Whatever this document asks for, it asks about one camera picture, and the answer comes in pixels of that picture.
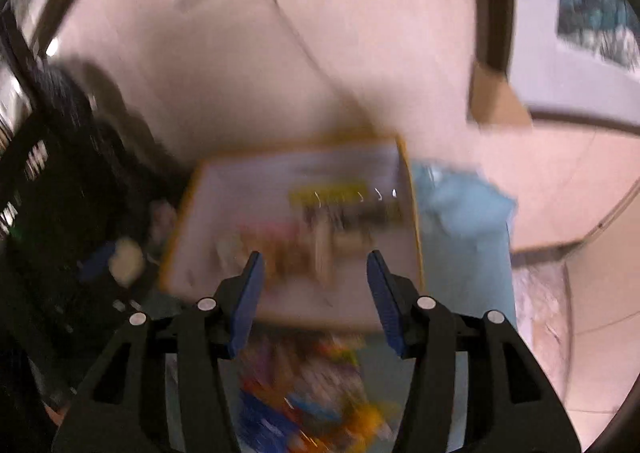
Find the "beige round object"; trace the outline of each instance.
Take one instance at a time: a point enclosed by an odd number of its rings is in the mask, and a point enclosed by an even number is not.
[[[138,243],[124,237],[116,241],[116,251],[109,259],[109,272],[121,287],[129,287],[145,269],[145,257]]]

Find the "blue gripper pad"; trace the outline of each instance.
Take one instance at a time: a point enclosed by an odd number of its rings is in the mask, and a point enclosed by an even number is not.
[[[367,256],[367,281],[385,330],[386,343],[398,356],[403,357],[406,346],[402,336],[402,315],[388,284],[395,280],[378,251],[372,251]]]
[[[239,295],[239,301],[236,309],[231,315],[229,321],[229,329],[231,339],[227,345],[229,357],[233,358],[246,345],[249,338],[251,325],[254,322],[255,309],[258,306],[258,298],[262,291],[262,283],[264,280],[264,260],[259,253],[253,252],[249,256],[244,271],[235,278],[244,281],[242,292]]]

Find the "floor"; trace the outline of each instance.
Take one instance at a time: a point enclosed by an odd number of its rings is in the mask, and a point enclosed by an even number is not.
[[[270,0],[76,0],[56,57],[116,84],[116,117],[142,121],[184,166],[400,133],[411,157],[481,170],[517,198],[515,250],[581,239],[640,176],[640,138],[467,121],[475,0],[278,1],[284,22]]]
[[[518,331],[564,401],[570,366],[571,306],[562,261],[513,270]]]

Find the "silver screw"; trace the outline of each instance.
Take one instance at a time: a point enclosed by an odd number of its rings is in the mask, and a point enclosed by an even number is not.
[[[204,312],[215,309],[216,305],[216,300],[213,298],[203,298],[198,302],[198,308]]]
[[[132,324],[134,327],[137,327],[138,325],[142,325],[145,321],[146,321],[146,314],[144,312],[136,312],[135,314],[132,314],[129,318],[129,323]]]
[[[491,323],[495,323],[496,325],[504,322],[504,314],[499,310],[492,310],[486,316]]]
[[[420,296],[418,298],[418,307],[423,310],[431,310],[436,308],[436,301],[430,296]]]

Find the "black object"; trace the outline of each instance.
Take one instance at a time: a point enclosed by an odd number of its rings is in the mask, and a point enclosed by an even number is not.
[[[567,414],[539,364],[498,311],[450,313],[391,274],[378,251],[367,279],[389,345],[415,370],[394,453],[444,453],[451,425],[456,351],[468,353],[465,442],[459,451],[579,453]]]
[[[174,318],[134,314],[79,386],[52,451],[170,451],[164,355],[177,353],[187,451],[239,452],[218,359],[233,358],[246,343],[263,277],[262,257],[252,253],[240,276],[223,280],[212,298]]]

